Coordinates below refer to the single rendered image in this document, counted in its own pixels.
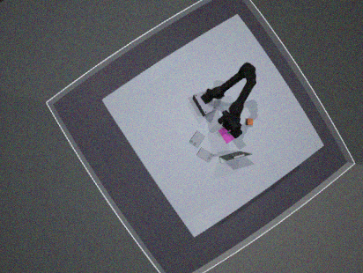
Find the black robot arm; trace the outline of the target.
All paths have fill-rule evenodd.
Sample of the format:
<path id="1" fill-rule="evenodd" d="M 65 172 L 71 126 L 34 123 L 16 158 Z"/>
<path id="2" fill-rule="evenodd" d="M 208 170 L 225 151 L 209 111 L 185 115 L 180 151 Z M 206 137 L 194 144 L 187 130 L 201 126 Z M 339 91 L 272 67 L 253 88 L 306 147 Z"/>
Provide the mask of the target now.
<path id="1" fill-rule="evenodd" d="M 229 112 L 225 110 L 222 112 L 224 115 L 224 121 L 227 124 L 228 128 L 236 133 L 241 129 L 241 112 L 244 109 L 244 102 L 249 96 L 250 92 L 252 92 L 252 88 L 256 85 L 256 68 L 250 63 L 242 64 L 242 67 L 239 71 L 231 78 L 228 79 L 221 86 L 215 87 L 213 89 L 208 89 L 207 93 L 204 93 L 201 98 L 205 104 L 215 99 L 221 100 L 225 95 L 225 91 L 231 88 L 233 85 L 240 82 L 243 78 L 247 79 L 247 83 L 242 88 L 240 92 L 239 98 L 228 108 Z"/>

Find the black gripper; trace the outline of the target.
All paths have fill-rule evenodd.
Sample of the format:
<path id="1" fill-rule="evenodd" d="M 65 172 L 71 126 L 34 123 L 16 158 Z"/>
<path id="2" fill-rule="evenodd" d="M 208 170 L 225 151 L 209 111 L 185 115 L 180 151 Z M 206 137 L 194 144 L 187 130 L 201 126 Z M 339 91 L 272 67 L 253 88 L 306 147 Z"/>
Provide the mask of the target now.
<path id="1" fill-rule="evenodd" d="M 226 123 L 225 123 L 225 121 L 224 121 L 224 115 L 218 119 L 218 122 L 219 122 L 220 124 L 223 124 L 222 126 L 223 126 L 225 129 L 227 129 L 228 131 L 230 130 L 230 129 L 228 128 L 227 124 L 226 124 Z M 222 123 L 222 122 L 223 122 L 223 123 Z M 232 135 L 234 138 L 237 138 L 238 136 L 240 136 L 240 135 L 242 134 L 242 131 L 241 131 L 241 130 L 239 130 L 238 132 L 233 133 L 233 132 L 230 130 L 228 133 L 229 133 L 230 135 Z"/>

